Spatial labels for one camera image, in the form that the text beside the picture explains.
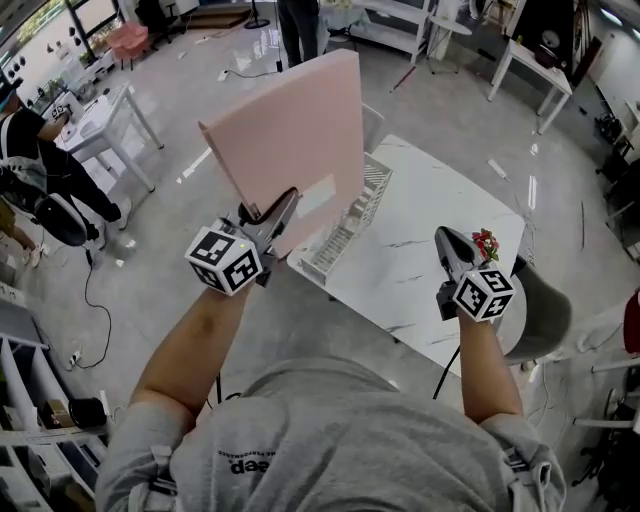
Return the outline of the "white metal frame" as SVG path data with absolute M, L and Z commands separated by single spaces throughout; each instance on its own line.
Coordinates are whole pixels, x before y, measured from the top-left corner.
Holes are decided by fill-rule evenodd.
M 593 365 L 592 373 L 609 372 L 618 369 L 628 369 L 640 367 L 640 357 L 628 359 L 624 361 L 610 362 L 605 364 Z M 630 429 L 640 436 L 640 409 L 636 411 L 634 419 L 625 420 L 595 420 L 587 418 L 574 418 L 572 424 L 575 426 L 599 429 Z

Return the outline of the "pink folder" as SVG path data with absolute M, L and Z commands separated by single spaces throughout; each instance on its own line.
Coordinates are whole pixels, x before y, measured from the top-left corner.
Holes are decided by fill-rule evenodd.
M 268 78 L 199 127 L 253 217 L 288 190 L 299 193 L 288 226 L 273 244 L 280 258 L 338 220 L 364 189 L 354 51 L 339 49 Z

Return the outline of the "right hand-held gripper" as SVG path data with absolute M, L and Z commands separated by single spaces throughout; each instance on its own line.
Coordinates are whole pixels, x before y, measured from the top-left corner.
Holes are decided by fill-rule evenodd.
M 510 278 L 483 260 L 474 242 L 459 231 L 438 227 L 434 242 L 448 277 L 436 294 L 441 319 L 453 319 L 458 310 L 475 322 L 503 316 L 515 295 Z

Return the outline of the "person's right forearm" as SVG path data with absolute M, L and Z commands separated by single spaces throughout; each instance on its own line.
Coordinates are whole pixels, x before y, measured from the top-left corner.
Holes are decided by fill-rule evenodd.
M 489 321 L 457 309 L 464 413 L 477 424 L 499 415 L 523 415 L 522 401 Z

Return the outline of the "white metal shelf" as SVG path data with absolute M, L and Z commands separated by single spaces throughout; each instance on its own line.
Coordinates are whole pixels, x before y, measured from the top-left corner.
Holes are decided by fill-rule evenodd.
M 412 64 L 426 47 L 429 17 L 437 0 L 319 0 L 319 49 L 333 34 L 404 52 Z

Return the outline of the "black fan stand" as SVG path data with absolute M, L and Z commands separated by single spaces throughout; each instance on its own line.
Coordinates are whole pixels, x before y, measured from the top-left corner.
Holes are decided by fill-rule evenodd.
M 257 30 L 265 28 L 275 20 L 275 0 L 245 0 L 250 7 L 250 14 L 243 28 Z

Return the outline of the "white mesh office chair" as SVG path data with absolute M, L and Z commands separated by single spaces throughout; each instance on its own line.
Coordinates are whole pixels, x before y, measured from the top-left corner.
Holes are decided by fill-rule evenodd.
M 385 118 L 372 107 L 362 104 L 363 147 L 372 153 L 385 136 Z

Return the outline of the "brown wooden platform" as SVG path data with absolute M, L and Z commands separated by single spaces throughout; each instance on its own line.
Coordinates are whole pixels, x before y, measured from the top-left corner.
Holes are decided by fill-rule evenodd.
M 186 30 L 231 29 L 246 22 L 252 8 L 246 4 L 200 5 L 180 19 Z

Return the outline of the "grey shell chair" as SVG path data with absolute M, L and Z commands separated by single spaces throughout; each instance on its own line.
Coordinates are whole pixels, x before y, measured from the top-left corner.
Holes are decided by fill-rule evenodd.
M 511 276 L 521 284 L 526 300 L 524 329 L 506 353 L 509 366 L 542 360 L 563 343 L 572 323 L 569 298 L 549 285 L 535 267 L 517 256 Z

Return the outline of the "white rectangular table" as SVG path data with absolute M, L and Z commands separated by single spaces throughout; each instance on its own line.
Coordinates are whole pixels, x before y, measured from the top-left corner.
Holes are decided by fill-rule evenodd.
M 562 71 L 556 68 L 544 68 L 536 61 L 534 53 L 531 50 L 510 39 L 492 77 L 491 90 L 487 96 L 489 102 L 493 101 L 513 60 L 523 64 L 551 85 L 550 91 L 536 111 L 538 116 L 541 116 L 550 106 L 556 94 L 560 95 L 557 104 L 537 128 L 537 133 L 543 135 L 573 94 L 572 88 Z

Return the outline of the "person's left forearm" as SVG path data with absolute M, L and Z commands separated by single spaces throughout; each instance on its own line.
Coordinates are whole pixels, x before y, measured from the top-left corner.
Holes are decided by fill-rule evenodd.
M 238 331 L 251 288 L 203 291 L 151 356 L 130 403 L 153 403 L 190 426 L 202 410 Z

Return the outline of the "white round side table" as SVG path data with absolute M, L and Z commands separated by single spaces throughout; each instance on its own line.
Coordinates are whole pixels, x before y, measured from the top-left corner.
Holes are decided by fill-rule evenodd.
M 432 60 L 438 53 L 440 45 L 446 39 L 450 38 L 452 34 L 471 36 L 472 31 L 468 27 L 456 21 L 445 19 L 435 14 L 429 15 L 429 21 L 431 22 L 431 26 L 433 28 L 432 32 L 434 33 L 434 36 L 433 42 L 426 53 L 426 61 L 431 74 L 435 75 L 436 71 L 432 65 Z

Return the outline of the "white file rack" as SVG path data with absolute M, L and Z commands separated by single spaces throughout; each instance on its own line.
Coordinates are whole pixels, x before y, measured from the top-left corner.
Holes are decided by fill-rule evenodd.
M 364 188 L 359 198 L 345 209 L 338 221 L 321 232 L 301 257 L 303 272 L 324 286 L 339 258 L 372 223 L 392 170 L 373 158 L 364 158 Z

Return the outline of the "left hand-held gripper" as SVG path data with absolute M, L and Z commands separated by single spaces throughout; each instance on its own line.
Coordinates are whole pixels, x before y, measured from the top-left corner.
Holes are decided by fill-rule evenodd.
M 184 255 L 198 279 L 209 288 L 234 296 L 255 283 L 265 287 L 276 261 L 273 241 L 281 236 L 299 201 L 293 187 L 258 218 L 243 203 L 238 218 L 219 217 L 202 227 Z

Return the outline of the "black cylinder device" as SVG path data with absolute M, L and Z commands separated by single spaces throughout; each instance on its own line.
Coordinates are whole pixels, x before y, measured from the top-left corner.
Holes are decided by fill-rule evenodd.
M 104 427 L 107 415 L 99 398 L 73 398 L 68 402 L 68 413 L 74 425 L 81 429 Z

